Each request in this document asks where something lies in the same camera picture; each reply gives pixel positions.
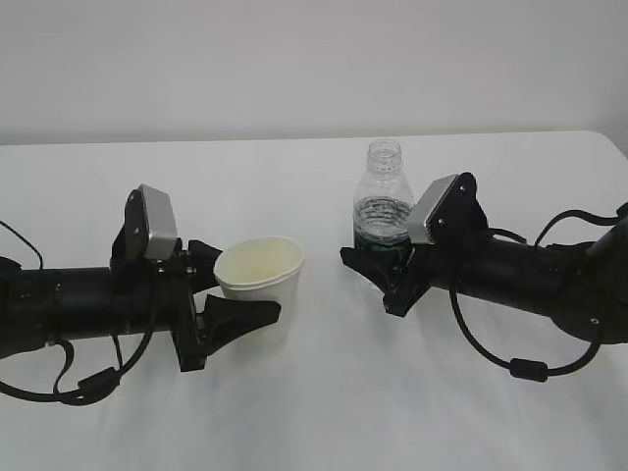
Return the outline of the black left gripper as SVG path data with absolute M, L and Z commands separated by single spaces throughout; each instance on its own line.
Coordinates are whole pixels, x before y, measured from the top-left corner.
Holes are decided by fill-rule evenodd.
M 145 257 L 147 229 L 142 196 L 131 191 L 124 223 L 112 244 L 110 270 L 115 290 L 131 297 L 129 324 L 168 330 L 183 372 L 202 370 L 206 358 L 256 330 L 275 324 L 281 305 L 272 300 L 232 300 L 207 295 L 203 309 L 203 339 L 193 295 L 219 285 L 214 274 L 223 251 L 201 240 L 184 244 L 178 236 L 166 260 Z

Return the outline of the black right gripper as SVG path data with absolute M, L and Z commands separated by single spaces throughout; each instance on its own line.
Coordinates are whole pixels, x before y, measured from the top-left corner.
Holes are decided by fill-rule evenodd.
M 430 225 L 431 244 L 412 244 L 401 252 L 340 250 L 342 264 L 375 285 L 388 314 L 407 314 L 434 286 L 449 287 L 463 262 L 477 255 L 488 238 L 488 219 L 477 199 L 473 174 L 458 174 Z

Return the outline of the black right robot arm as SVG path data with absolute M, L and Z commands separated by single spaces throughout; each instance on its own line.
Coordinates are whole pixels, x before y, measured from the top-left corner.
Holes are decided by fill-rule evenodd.
M 344 247 L 342 263 L 383 294 L 387 313 L 405 316 L 430 288 L 551 319 L 564 333 L 602 344 L 627 341 L 627 208 L 611 217 L 567 210 L 548 223 L 580 219 L 605 227 L 599 239 L 532 244 L 490 227 L 468 173 L 433 181 L 407 220 L 399 254 Z

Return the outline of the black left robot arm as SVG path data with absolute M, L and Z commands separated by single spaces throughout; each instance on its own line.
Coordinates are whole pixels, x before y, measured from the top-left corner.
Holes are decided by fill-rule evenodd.
M 54 340 L 168 331 L 182 371 L 201 370 L 227 344 L 276 323 L 273 300 L 196 293 L 217 285 L 219 249 L 178 235 L 170 196 L 140 185 L 106 267 L 24 270 L 1 263 L 1 355 L 35 351 Z

